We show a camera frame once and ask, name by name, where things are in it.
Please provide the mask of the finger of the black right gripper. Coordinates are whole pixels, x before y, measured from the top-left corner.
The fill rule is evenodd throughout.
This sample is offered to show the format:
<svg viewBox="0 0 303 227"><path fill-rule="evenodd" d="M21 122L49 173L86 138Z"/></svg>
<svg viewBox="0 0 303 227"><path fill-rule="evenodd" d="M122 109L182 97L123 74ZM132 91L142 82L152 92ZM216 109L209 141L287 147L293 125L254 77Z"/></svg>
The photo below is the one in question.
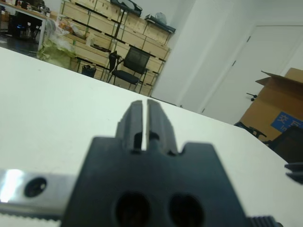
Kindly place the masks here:
<svg viewBox="0 0 303 227"><path fill-rule="evenodd" d="M303 171L303 162L285 164L285 168L291 171Z"/></svg>
<svg viewBox="0 0 303 227"><path fill-rule="evenodd" d="M303 172L291 172L286 175L299 184L303 184Z"/></svg>

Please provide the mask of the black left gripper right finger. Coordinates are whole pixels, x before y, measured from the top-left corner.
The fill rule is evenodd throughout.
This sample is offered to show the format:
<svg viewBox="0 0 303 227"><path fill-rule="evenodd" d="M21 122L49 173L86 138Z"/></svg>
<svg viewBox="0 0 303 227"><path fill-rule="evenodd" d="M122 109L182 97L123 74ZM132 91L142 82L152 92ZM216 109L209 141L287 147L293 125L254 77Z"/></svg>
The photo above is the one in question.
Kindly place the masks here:
<svg viewBox="0 0 303 227"><path fill-rule="evenodd" d="M177 155L175 133L160 103L147 100L147 148L156 144L157 150L169 156Z"/></svg>

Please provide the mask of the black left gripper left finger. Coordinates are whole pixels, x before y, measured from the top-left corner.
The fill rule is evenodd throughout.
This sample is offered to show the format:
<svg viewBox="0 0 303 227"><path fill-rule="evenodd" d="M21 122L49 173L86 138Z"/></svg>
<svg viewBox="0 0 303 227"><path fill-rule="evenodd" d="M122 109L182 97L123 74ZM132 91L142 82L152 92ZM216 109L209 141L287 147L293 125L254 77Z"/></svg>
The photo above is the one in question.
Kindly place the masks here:
<svg viewBox="0 0 303 227"><path fill-rule="evenodd" d="M143 104L134 101L127 108L116 129L116 138L122 141L124 149L140 151L143 138Z"/></svg>

